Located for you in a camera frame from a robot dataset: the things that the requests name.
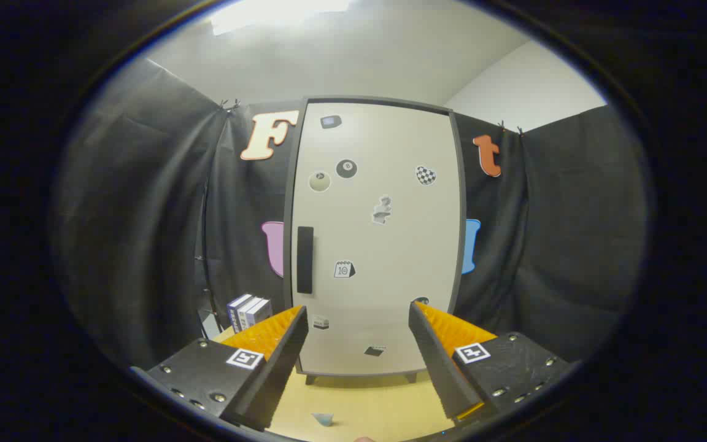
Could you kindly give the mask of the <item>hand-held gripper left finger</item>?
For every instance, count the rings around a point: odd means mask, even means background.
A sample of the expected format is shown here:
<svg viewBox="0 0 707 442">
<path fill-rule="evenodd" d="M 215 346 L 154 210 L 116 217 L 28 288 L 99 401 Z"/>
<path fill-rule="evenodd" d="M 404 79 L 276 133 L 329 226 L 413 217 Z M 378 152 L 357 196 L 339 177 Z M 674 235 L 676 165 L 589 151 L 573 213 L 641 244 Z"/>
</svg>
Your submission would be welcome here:
<svg viewBox="0 0 707 442">
<path fill-rule="evenodd" d="M 194 339 L 161 363 L 130 371 L 205 426 L 261 432 L 271 425 L 307 333 L 306 307 L 295 306 L 222 343 Z"/>
</svg>

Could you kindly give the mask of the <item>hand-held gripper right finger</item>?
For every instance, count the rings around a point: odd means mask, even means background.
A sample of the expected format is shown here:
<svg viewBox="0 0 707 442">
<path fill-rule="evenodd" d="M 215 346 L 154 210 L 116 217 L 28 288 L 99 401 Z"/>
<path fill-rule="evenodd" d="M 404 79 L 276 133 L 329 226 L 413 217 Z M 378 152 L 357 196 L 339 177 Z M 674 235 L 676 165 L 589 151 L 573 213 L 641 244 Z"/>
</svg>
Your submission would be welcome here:
<svg viewBox="0 0 707 442">
<path fill-rule="evenodd" d="M 525 334 L 495 335 L 418 300 L 409 329 L 444 413 L 460 424 L 511 413 L 575 369 Z"/>
</svg>

